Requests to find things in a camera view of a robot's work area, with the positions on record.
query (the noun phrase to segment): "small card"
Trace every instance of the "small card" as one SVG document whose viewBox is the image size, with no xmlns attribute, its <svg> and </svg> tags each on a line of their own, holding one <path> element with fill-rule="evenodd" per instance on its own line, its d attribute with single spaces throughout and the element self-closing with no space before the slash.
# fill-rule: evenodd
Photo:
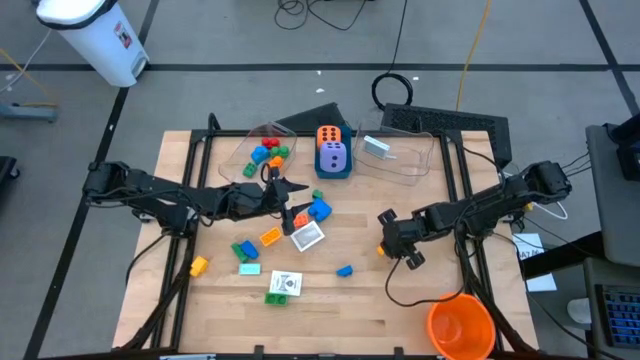
<svg viewBox="0 0 640 360">
<path fill-rule="evenodd" d="M 271 273 L 271 286 L 269 287 L 270 293 L 300 296 L 300 289 L 302 289 L 301 273 L 290 273 L 276 270 Z"/>
<path fill-rule="evenodd" d="M 300 252 L 307 250 L 322 239 L 324 239 L 324 234 L 315 221 L 308 223 L 291 234 L 291 240 L 293 240 Z"/>
</svg>

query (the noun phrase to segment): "blue block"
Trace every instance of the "blue block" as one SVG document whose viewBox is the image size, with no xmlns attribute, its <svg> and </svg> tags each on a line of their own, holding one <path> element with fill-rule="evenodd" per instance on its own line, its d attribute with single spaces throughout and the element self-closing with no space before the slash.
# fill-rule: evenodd
<svg viewBox="0 0 640 360">
<path fill-rule="evenodd" d="M 338 276 L 342 276 L 342 277 L 351 276 L 351 274 L 353 274 L 353 268 L 351 267 L 351 265 L 347 265 L 347 266 L 343 267 L 342 269 L 336 271 L 336 274 L 338 274 Z"/>
<path fill-rule="evenodd" d="M 317 222 L 322 222 L 331 215 L 331 206 L 327 205 L 322 199 L 315 199 L 311 207 L 309 207 L 309 215 L 316 218 Z"/>
<path fill-rule="evenodd" d="M 251 243 L 249 240 L 245 240 L 242 244 L 240 244 L 240 248 L 242 252 L 245 253 L 249 257 L 249 259 L 257 259 L 260 254 L 258 254 L 258 249 Z"/>
<path fill-rule="evenodd" d="M 269 149 L 266 146 L 256 146 L 256 149 L 251 153 L 251 159 L 256 165 L 260 165 L 261 162 L 269 158 Z"/>
</svg>

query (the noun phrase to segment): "wooden table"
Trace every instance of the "wooden table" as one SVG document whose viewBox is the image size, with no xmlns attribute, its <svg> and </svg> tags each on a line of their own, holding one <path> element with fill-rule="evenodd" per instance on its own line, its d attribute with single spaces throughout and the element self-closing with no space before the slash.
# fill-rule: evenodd
<svg viewBox="0 0 640 360">
<path fill-rule="evenodd" d="M 165 133 L 155 175 L 181 181 L 189 135 Z M 486 133 L 463 132 L 463 139 L 470 150 L 492 156 Z M 218 165 L 229 158 L 241 140 L 214 138 L 207 186 L 226 183 Z M 333 214 L 320 224 L 326 238 L 300 253 L 288 237 L 269 248 L 260 244 L 258 237 L 280 224 L 269 216 L 200 227 L 196 255 L 208 258 L 210 264 L 206 273 L 190 282 L 181 352 L 252 353 L 255 345 L 262 344 L 267 353 L 391 354 L 395 346 L 404 347 L 406 354 L 436 353 L 425 334 L 431 305 L 402 308 L 387 299 L 384 282 L 393 262 L 378 256 L 376 246 L 382 237 L 377 216 L 384 210 L 393 208 L 399 218 L 407 218 L 416 208 L 449 200 L 438 144 L 434 146 L 430 172 L 412 187 L 355 173 L 347 180 L 320 180 L 313 170 L 313 151 L 313 138 L 298 138 L 296 158 L 285 176 L 310 188 L 293 193 L 288 205 L 310 201 L 312 190 L 321 189 L 333 207 Z M 453 146 L 451 155 L 457 170 Z M 469 154 L 467 162 L 475 192 L 497 183 L 495 168 L 489 162 Z M 196 162 L 193 179 L 197 179 L 199 166 Z M 457 191 L 462 194 L 455 172 Z M 499 225 L 496 232 L 511 236 L 506 225 Z M 137 251 L 158 234 L 157 225 L 142 225 Z M 238 275 L 238 260 L 230 245 L 245 239 L 258 245 L 260 276 Z M 537 346 L 513 245 L 493 237 L 484 242 L 484 247 L 497 305 L 523 339 Z M 404 263 L 398 267 L 390 286 L 394 297 L 412 302 L 438 298 L 460 288 L 462 277 L 452 236 L 418 244 L 418 248 L 426 263 L 414 271 Z M 114 346 L 129 340 L 157 304 L 167 251 L 168 241 L 145 255 L 132 271 Z M 348 264 L 354 268 L 353 276 L 337 277 L 335 271 Z M 263 303 L 272 270 L 304 274 L 301 296 L 290 297 L 287 307 Z M 173 310 L 167 320 L 163 336 L 166 344 Z"/>
</svg>

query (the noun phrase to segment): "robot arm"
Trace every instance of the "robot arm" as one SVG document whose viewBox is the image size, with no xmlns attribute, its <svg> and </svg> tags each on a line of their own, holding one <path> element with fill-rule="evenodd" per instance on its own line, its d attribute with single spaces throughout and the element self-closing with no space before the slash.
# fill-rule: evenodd
<svg viewBox="0 0 640 360">
<path fill-rule="evenodd" d="M 560 165 L 549 161 L 536 163 L 469 198 L 414 210 L 411 219 L 395 220 L 392 209 L 385 211 L 378 216 L 383 226 L 380 247 L 393 259 L 408 258 L 407 265 L 413 270 L 425 262 L 414 245 L 416 242 L 433 241 L 461 230 L 473 237 L 484 237 L 493 231 L 500 218 L 522 217 L 527 204 L 554 203 L 564 200 L 570 192 L 571 183 Z"/>
<path fill-rule="evenodd" d="M 275 213 L 282 215 L 283 232 L 290 235 L 294 230 L 293 219 L 310 203 L 291 209 L 285 204 L 290 192 L 307 186 L 278 179 L 278 169 L 266 167 L 268 178 L 264 190 L 258 183 L 198 189 L 131 169 L 122 162 L 92 163 L 83 194 L 94 206 L 112 202 L 129 206 L 138 218 L 155 218 L 163 230 L 177 236 L 193 231 L 192 220 L 200 216 L 211 221 L 240 221 Z"/>
</svg>

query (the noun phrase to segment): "transparent plastic bin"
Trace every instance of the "transparent plastic bin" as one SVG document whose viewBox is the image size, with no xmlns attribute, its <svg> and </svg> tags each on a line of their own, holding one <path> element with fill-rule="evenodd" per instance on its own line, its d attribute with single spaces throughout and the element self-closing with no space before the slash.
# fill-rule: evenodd
<svg viewBox="0 0 640 360">
<path fill-rule="evenodd" d="M 367 152 L 365 136 L 389 145 L 387 157 L 382 159 Z M 357 174 L 413 186 L 429 172 L 434 145 L 433 136 L 427 132 L 409 133 L 363 120 L 358 126 L 353 147 L 354 171 Z"/>
<path fill-rule="evenodd" d="M 296 157 L 296 143 L 298 142 L 298 137 L 295 132 L 275 122 L 260 125 L 249 131 L 247 137 L 245 137 L 240 145 L 238 145 L 231 157 L 229 157 L 229 160 L 220 164 L 218 167 L 220 175 L 229 182 L 257 181 L 260 183 L 260 170 L 262 169 L 262 165 L 265 162 L 268 162 L 270 158 L 260 164 L 256 164 L 256 172 L 251 178 L 244 176 L 242 172 L 247 164 L 253 163 L 251 153 L 256 147 L 262 146 L 262 138 L 265 137 L 277 138 L 280 140 L 280 146 L 289 147 L 289 156 L 284 160 L 284 163 L 280 167 L 280 176 L 284 176 L 287 168 L 289 168 L 289 165 L 291 165 L 293 159 Z"/>
</svg>

